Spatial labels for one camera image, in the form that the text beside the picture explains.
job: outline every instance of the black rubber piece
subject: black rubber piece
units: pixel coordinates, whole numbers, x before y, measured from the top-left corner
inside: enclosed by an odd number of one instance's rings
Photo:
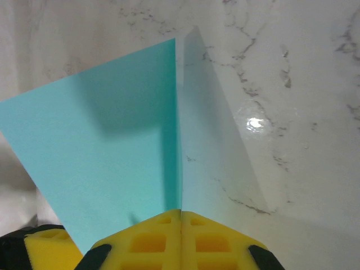
[[[51,224],[35,228],[25,227],[0,237],[0,269],[32,270],[24,242],[25,235],[51,229],[64,229],[64,227]]]
[[[260,270],[285,270],[269,250],[256,245],[249,246],[248,249]]]
[[[74,270],[99,270],[111,250],[111,245],[103,244],[86,252]]]

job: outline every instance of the white marble surface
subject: white marble surface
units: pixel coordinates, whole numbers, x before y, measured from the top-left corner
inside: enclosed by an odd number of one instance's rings
[[[194,26],[267,204],[247,205],[210,179],[231,211],[227,225],[264,242],[286,269],[358,269],[358,0],[2,1],[0,98]],[[36,212],[34,187],[3,138],[0,147],[0,210],[15,207],[11,225],[20,226]]]

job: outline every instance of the marble countertop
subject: marble countertop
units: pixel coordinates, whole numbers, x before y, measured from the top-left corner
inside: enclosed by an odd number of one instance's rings
[[[32,0],[0,3],[0,98],[198,26],[267,210],[214,182],[231,226],[286,269],[356,269],[360,248],[360,4],[357,0]],[[1,178],[34,186],[1,138]],[[26,188],[18,188],[23,183]]]

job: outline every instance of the folded paper card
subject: folded paper card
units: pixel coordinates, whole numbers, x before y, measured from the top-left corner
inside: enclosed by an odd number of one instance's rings
[[[0,103],[1,131],[83,253],[181,205],[229,226],[234,202],[266,208],[199,30],[181,41],[177,72],[173,39]]]
[[[181,207],[174,39],[5,100],[0,114],[82,253]]]

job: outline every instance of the light blue paper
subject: light blue paper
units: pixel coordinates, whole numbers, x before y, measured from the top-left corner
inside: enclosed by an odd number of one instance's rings
[[[178,76],[183,78],[178,82],[182,210],[233,226],[241,223],[239,204],[264,211],[267,204],[213,63],[204,57],[199,29],[183,43],[184,69]]]
[[[181,207],[174,39],[3,101],[0,115],[82,253]]]

